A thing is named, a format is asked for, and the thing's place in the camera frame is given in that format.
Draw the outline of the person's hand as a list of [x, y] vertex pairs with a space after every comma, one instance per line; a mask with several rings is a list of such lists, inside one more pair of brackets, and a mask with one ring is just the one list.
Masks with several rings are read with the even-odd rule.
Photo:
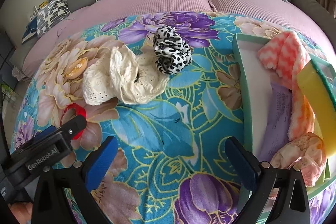
[[32, 203], [14, 203], [9, 208], [20, 224], [27, 224], [28, 221], [31, 221]]

